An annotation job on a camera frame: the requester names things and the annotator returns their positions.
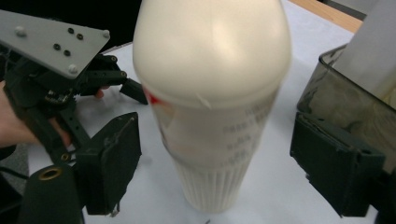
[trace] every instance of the ribbed bottle base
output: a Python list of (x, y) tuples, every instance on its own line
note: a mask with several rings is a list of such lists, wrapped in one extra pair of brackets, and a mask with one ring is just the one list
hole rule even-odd
[(250, 160), (213, 170), (174, 162), (187, 201), (198, 210), (220, 213), (234, 204)]

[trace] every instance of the white bottle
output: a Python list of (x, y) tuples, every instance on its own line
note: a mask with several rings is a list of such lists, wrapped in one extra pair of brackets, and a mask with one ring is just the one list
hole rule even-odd
[(290, 52), (278, 0), (142, 2), (134, 69), (195, 208), (234, 203)]

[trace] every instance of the cable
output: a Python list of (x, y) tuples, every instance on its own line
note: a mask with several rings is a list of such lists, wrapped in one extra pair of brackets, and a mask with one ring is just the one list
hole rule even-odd
[(9, 175), (14, 175), (14, 176), (16, 176), (18, 178), (25, 179), (25, 180), (27, 180), (29, 178), (29, 176), (27, 176), (27, 175), (20, 174), (20, 173), (18, 173), (16, 171), (8, 169), (7, 167), (4, 167), (4, 166), (0, 166), (0, 172), (7, 173)]

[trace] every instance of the white table surface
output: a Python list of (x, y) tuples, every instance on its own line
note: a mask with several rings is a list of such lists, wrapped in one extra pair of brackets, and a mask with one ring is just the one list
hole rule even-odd
[[(347, 30), (286, 0), (282, 1), (292, 37), (292, 64), (262, 135), (260, 149), (247, 170), (235, 205), (221, 214), (207, 214), (185, 200), (177, 173), (161, 141), (149, 105), (141, 105), (119, 93), (105, 91), (101, 100), (78, 99), (78, 117), (90, 135), (112, 118), (136, 111), (139, 115), (142, 157), (134, 178), (120, 202), (116, 217), (90, 216), (87, 224), (373, 224), (376, 211), (367, 217), (339, 217), (308, 183), (304, 170), (289, 154), (296, 104), (318, 62), (318, 56), (348, 43)], [(137, 80), (132, 47), (111, 51), (119, 66)], [(29, 149), (31, 174), (51, 165), (43, 147)]]

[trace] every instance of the metal screw head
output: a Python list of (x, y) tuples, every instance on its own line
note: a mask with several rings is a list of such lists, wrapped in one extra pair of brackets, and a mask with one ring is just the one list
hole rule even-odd
[(78, 68), (77, 68), (77, 66), (75, 64), (72, 63), (72, 64), (69, 65), (68, 71), (71, 74), (76, 74), (78, 72)]
[(110, 38), (110, 32), (108, 30), (103, 31), (103, 37), (104, 38)]
[(23, 26), (15, 27), (14, 31), (17, 36), (26, 36), (26, 30)]

